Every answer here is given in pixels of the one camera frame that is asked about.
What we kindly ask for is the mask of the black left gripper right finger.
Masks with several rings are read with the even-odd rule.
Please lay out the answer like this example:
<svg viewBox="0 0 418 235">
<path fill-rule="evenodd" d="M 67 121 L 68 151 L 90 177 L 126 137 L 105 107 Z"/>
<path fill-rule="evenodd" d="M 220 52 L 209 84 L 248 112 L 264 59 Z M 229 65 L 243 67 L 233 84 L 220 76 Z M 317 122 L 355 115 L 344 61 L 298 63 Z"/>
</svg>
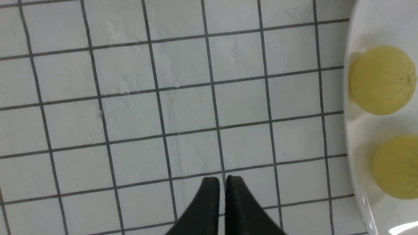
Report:
<svg viewBox="0 0 418 235">
<path fill-rule="evenodd" d="M 243 178 L 229 175 L 225 192 L 226 235 L 284 235 L 262 209 Z"/>
</svg>

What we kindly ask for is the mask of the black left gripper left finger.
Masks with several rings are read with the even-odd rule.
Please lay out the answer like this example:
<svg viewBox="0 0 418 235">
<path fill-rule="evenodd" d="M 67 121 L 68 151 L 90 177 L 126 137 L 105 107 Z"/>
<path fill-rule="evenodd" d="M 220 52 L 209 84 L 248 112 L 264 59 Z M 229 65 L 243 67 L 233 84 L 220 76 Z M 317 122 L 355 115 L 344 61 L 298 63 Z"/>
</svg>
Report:
<svg viewBox="0 0 418 235">
<path fill-rule="evenodd" d="M 167 235 L 217 235 L 220 183 L 216 177 L 204 177 L 190 205 Z"/>
</svg>

